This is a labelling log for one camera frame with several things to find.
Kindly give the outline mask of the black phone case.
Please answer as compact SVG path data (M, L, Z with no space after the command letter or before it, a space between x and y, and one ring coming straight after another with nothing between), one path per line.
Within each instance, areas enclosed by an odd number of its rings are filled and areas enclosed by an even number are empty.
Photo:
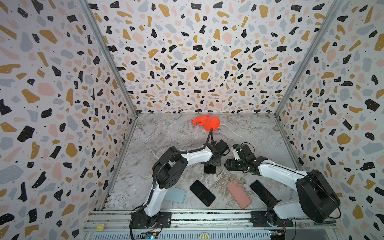
M217 170L217 164L204 163L204 173L209 175L215 175Z

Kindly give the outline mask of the light blue phone case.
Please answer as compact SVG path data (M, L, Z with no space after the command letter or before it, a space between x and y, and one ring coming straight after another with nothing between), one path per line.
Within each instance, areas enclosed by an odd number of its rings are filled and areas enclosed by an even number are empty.
M164 197L164 201L176 204L183 204L186 198L186 194L186 190L172 187L168 189Z

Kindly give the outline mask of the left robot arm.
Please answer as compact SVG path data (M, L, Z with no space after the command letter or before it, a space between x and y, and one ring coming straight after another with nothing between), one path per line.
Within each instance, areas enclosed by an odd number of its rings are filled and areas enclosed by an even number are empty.
M139 208L140 218L147 222L157 218L168 189L179 181L187 167L199 163L218 166L222 157L228 153L229 146L223 140L205 143L198 149L188 151L178 150L176 147L168 148L152 167L152 188Z

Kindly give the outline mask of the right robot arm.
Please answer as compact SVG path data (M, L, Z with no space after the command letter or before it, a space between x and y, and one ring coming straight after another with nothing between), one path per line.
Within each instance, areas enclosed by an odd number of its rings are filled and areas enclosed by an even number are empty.
M233 145L233 153L234 158L225 163L228 171L269 178L297 193L297 198L284 202L275 198L260 181L251 184L251 189L267 206L266 217L272 224L277 220L296 218L322 223L334 211L340 210L339 197L319 171L299 171L263 156L256 157L247 143Z

